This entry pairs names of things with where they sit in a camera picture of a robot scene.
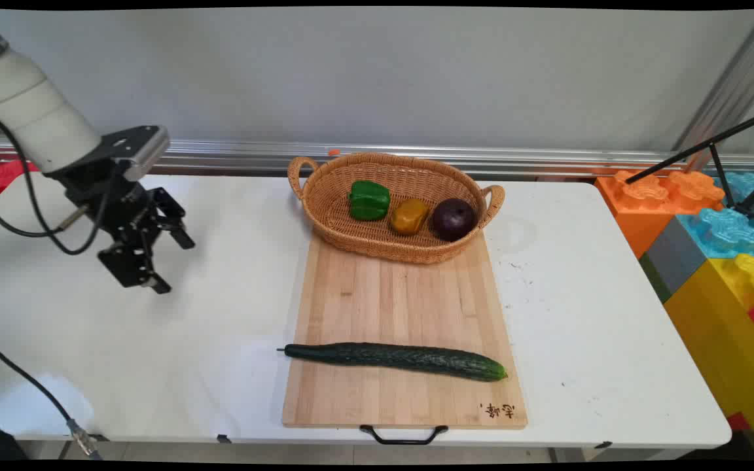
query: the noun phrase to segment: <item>black metal handle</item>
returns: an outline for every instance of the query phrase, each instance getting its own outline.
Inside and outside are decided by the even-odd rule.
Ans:
[[[436,435],[450,430],[450,427],[447,427],[446,425],[435,427],[432,429],[432,435],[430,435],[430,438],[425,440],[386,440],[385,438],[381,438],[380,435],[377,435],[377,432],[374,431],[374,427],[370,425],[360,425],[359,430],[373,436],[374,440],[377,440],[378,444],[381,445],[428,445],[431,444],[432,440],[435,440]]]

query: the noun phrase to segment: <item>basket handle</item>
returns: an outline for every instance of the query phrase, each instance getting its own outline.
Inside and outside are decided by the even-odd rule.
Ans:
[[[485,212],[482,220],[479,221],[479,229],[487,226],[493,220],[494,216],[499,212],[499,208],[502,207],[502,203],[505,202],[505,188],[499,185],[490,185],[490,187],[482,188],[482,197],[488,196],[488,193],[491,194],[490,205],[488,205],[488,210]]]
[[[319,168],[316,161],[309,157],[293,158],[293,161],[290,162],[290,166],[287,167],[287,178],[290,180],[290,186],[293,187],[293,193],[295,193],[296,197],[300,200],[304,197],[304,192],[302,191],[301,183],[298,181],[298,176],[299,173],[301,173],[304,164],[311,166],[312,169],[314,169],[314,172]]]

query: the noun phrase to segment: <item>wooden cutting board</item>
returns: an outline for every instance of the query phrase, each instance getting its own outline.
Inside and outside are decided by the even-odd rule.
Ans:
[[[494,383],[290,360],[287,427],[524,428],[526,407],[484,236],[437,265],[347,253],[314,234],[293,343],[463,349],[508,372]]]

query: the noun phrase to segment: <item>green bell pepper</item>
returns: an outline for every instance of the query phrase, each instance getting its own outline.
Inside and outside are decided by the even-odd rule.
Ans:
[[[368,180],[353,182],[348,201],[356,220],[380,220],[389,213],[389,189]]]

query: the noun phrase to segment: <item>metal frame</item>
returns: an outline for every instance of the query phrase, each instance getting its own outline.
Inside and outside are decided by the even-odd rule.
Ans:
[[[358,143],[229,143],[173,141],[152,173],[284,176],[296,156],[319,163],[338,149],[350,152],[388,152],[451,164],[474,179],[514,180],[536,177],[589,179],[612,176],[619,170],[640,171],[671,157],[672,152],[528,149],[508,147],[386,146]],[[0,160],[16,155],[7,140],[0,138]],[[721,155],[731,172],[754,172],[754,155]],[[683,170],[683,164],[665,167]]]
[[[549,448],[551,462],[611,462],[674,460],[694,451],[678,448]]]
[[[746,37],[727,68],[712,87],[709,96],[679,138],[674,150],[699,143],[718,130],[736,126],[754,105],[754,28]],[[685,171],[703,170],[711,155],[702,149],[689,157]]]

